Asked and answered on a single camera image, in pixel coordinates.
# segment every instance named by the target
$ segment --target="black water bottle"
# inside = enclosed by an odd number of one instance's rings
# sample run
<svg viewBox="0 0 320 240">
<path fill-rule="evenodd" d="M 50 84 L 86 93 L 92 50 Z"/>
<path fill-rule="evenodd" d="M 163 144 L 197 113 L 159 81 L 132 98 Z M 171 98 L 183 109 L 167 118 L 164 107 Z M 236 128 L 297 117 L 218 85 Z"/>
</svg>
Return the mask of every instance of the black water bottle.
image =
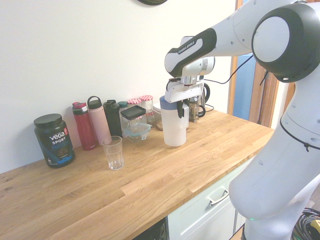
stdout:
<svg viewBox="0 0 320 240">
<path fill-rule="evenodd" d="M 119 136 L 122 138 L 121 122 L 120 122 L 120 105 L 116 100 L 108 100 L 103 104 L 106 120 L 109 125 L 111 136 Z"/>
</svg>

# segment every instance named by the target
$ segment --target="bottle handle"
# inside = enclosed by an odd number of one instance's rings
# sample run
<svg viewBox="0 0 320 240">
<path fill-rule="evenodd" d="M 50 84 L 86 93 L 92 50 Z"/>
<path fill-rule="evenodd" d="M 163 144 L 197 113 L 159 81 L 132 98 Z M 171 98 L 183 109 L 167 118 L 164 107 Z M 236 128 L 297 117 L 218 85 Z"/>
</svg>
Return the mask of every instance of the bottle handle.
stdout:
<svg viewBox="0 0 320 240">
<path fill-rule="evenodd" d="M 93 98 L 97 98 L 97 99 L 99 99 L 99 100 L 100 100 L 100 98 L 99 98 L 99 97 L 97 97 L 97 96 L 91 96 L 91 97 L 89 97 L 89 98 L 88 98 L 88 101 L 86 102 L 86 103 L 88 104 L 88 106 L 89 106 L 89 102 L 90 102 L 90 100 L 91 100 L 91 99 L 93 99 Z"/>
</svg>

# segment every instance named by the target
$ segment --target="vega sport text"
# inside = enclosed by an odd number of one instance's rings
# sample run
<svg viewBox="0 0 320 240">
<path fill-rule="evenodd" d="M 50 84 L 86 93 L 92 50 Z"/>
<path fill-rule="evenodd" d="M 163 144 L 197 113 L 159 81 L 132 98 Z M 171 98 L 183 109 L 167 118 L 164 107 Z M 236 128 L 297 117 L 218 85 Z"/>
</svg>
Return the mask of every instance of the vega sport text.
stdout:
<svg viewBox="0 0 320 240">
<path fill-rule="evenodd" d="M 49 138 L 52 140 L 52 145 L 55 145 L 55 144 L 59 144 L 63 141 L 66 140 L 66 135 L 65 133 L 62 131 L 62 132 L 59 132 L 53 136 L 49 136 Z"/>
</svg>

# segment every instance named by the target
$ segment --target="silver drawer pull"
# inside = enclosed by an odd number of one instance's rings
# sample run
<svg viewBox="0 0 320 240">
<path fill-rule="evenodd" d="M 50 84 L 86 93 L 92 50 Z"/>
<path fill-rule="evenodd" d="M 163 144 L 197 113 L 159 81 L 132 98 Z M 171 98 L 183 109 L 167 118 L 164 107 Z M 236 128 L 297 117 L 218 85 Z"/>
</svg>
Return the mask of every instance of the silver drawer pull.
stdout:
<svg viewBox="0 0 320 240">
<path fill-rule="evenodd" d="M 220 203 L 222 200 L 226 199 L 229 196 L 229 191 L 227 189 L 224 190 L 223 194 L 226 193 L 225 195 L 223 195 L 222 197 L 220 197 L 218 200 L 213 201 L 209 196 L 208 196 L 208 200 L 210 200 L 210 205 L 213 206 L 215 204 Z"/>
</svg>

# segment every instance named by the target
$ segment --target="black container lid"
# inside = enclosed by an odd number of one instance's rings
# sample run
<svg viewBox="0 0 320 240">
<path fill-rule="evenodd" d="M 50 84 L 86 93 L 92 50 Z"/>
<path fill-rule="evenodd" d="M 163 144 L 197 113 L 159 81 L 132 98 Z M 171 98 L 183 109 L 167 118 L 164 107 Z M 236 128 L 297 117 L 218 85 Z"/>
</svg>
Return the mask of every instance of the black container lid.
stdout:
<svg viewBox="0 0 320 240">
<path fill-rule="evenodd" d="M 103 108 L 106 114 L 118 113 L 120 105 L 116 103 L 116 100 L 108 100 L 103 104 Z"/>
<path fill-rule="evenodd" d="M 100 108 L 102 106 L 101 100 L 97 96 L 89 97 L 87 103 L 88 103 L 88 108 L 91 109 L 91 110 L 98 109 L 98 108 Z"/>
<path fill-rule="evenodd" d="M 33 121 L 34 125 L 39 128 L 51 128 L 62 122 L 62 116 L 58 113 L 52 113 L 40 116 Z"/>
<path fill-rule="evenodd" d="M 135 105 L 133 107 L 130 107 L 126 110 L 121 111 L 121 115 L 128 120 L 136 119 L 137 117 L 140 117 L 144 114 L 146 114 L 146 109 L 138 105 Z"/>
</svg>

